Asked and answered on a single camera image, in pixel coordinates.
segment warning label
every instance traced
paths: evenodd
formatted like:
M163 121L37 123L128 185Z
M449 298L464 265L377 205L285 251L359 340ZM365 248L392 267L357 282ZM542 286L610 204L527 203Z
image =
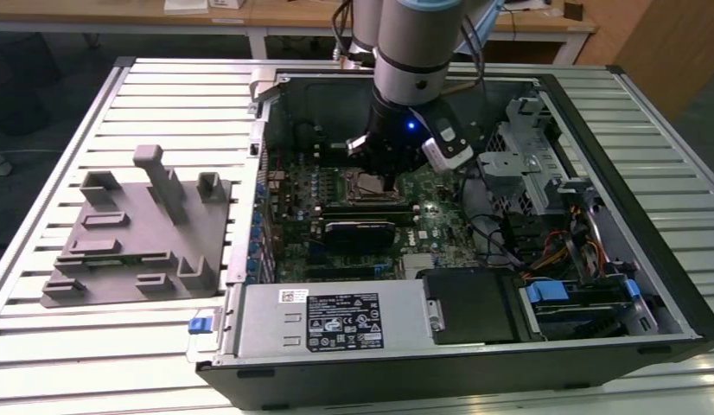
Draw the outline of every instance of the warning label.
M339 352L384 348L379 295L308 297L308 350Z

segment metal bracket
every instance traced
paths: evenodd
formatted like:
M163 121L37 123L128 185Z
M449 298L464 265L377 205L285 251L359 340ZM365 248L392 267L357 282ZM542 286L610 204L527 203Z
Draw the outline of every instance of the metal bracket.
M428 300L428 324L432 331L443 331L445 329L444 314L440 311L440 302L437 300Z
M251 72L251 101L259 103L279 95L276 70L272 67L257 67Z

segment metal table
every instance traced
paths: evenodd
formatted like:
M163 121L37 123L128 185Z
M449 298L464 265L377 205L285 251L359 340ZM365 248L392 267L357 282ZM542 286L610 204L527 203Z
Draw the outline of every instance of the metal table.
M260 127L248 112L251 77L284 67L335 64L139 59L113 69L0 262L0 413L239 413L195 374L195 358L187 355L187 322L200 310L220 305L221 297L50 310L38 298L80 211L78 183L93 169L110 169L120 181L145 181L143 171L132 167L137 144L163 145L164 163L176 167L181 180L217 171L240 181L233 197L236 191L251 192L251 166L241 157L251 130ZM455 70L472 68L457 65ZM714 175L627 77L604 67L494 65L488 71L548 72L559 78L714 309ZM232 204L225 240L233 244L243 214ZM229 251L227 246L228 272L241 266L236 258L228 263ZM714 413L714 352L647 367L590 389L293 412L459 414L508 409Z

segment white sticker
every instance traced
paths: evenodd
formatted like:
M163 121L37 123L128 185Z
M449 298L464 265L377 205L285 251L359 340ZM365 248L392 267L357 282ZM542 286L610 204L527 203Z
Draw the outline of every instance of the white sticker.
M243 24L243 19L211 19L213 23Z
M309 290L280 290L280 303L307 303Z

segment desk leg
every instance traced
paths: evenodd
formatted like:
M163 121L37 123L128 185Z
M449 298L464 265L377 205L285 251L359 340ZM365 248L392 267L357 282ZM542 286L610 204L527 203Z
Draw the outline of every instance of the desk leg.
M248 28L247 36L249 37L251 57L253 59L267 59L267 28Z
M570 33L566 37L566 43L559 49L556 58L554 59L554 65L574 65L576 57L584 47L584 42L590 37L588 33Z

